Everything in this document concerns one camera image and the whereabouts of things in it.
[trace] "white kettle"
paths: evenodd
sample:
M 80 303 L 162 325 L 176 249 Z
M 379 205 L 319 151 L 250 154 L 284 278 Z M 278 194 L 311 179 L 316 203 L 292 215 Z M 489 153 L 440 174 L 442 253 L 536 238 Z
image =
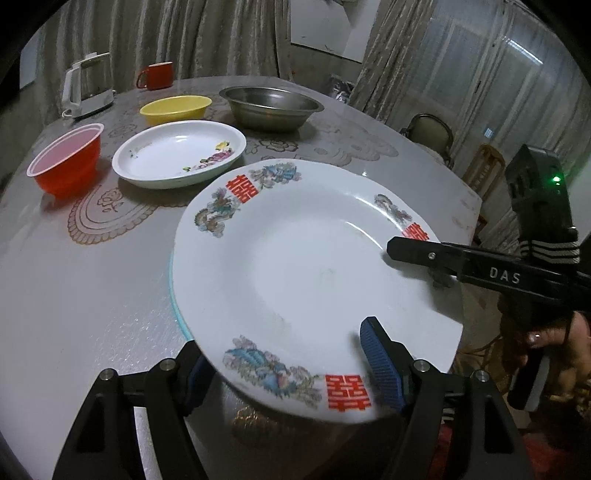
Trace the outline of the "white kettle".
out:
M 111 54 L 88 54 L 66 72 L 61 105 L 63 118 L 77 118 L 106 108 L 113 103 Z

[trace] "lace tablecloth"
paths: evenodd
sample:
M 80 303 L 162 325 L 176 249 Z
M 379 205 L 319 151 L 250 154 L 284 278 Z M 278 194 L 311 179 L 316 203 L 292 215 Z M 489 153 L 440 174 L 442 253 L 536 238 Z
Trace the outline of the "lace tablecloth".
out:
M 51 477 L 100 370 L 147 370 L 176 356 L 185 343 L 170 304 L 168 262 L 183 207 L 200 186 L 171 191 L 134 187 L 111 170 L 113 154 L 147 127 L 139 109 L 158 98 L 210 96 L 206 118 L 233 124 L 228 104 L 217 94 L 233 85 L 286 87 L 326 107 L 294 134 L 242 129 L 248 143 L 235 166 L 278 157 L 343 167 L 396 193 L 439 240 L 468 244 L 472 239 L 480 199 L 451 171 L 385 125 L 284 80 L 181 80 L 166 90 L 116 95 L 109 109 L 77 124 L 54 122 L 40 135 L 0 203 L 0 431 L 34 478 Z M 28 163 L 74 125 L 92 122 L 105 125 L 97 181 L 82 197 L 56 202 L 26 177 Z M 145 411 L 137 410 L 136 417 L 147 479 L 155 480 L 160 473 Z M 302 478 L 355 431 L 270 419 L 218 377 L 188 424 L 212 480 Z M 362 446 L 353 450 L 365 455 Z

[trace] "wooden chair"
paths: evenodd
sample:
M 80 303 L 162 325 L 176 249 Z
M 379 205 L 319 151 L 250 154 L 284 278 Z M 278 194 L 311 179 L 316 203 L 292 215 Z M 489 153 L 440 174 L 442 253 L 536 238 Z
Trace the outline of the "wooden chair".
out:
M 505 160 L 496 148 L 481 145 L 462 180 L 474 190 L 484 202 L 503 178 Z
M 453 167 L 449 151 L 453 144 L 452 129 L 447 124 L 430 113 L 420 113 L 415 115 L 400 133 L 415 142 L 437 152 L 443 158 L 448 168 Z

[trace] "white porcelain plate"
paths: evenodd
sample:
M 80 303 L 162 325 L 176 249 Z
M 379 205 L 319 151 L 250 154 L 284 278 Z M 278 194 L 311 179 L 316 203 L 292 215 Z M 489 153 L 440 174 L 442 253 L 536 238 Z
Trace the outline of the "white porcelain plate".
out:
M 113 156 L 119 177 L 140 187 L 171 189 L 210 180 L 244 152 L 246 138 L 229 125 L 205 120 L 148 128 Z
M 341 168 L 274 159 L 237 168 L 189 204 L 174 241 L 173 291 L 212 365 L 284 413 L 363 423 L 391 413 L 370 381 L 359 327 L 439 370 L 462 332 L 459 285 L 392 262 L 393 236 L 437 242 L 395 194 Z

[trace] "yellow bowl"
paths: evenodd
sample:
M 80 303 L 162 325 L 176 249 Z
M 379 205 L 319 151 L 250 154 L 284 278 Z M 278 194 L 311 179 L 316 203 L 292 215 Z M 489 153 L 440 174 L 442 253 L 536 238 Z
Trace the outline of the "yellow bowl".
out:
M 212 104 L 211 98 L 199 95 L 181 95 L 156 100 L 144 105 L 139 111 L 148 125 L 166 124 L 181 120 L 199 120 L 205 115 L 205 109 Z

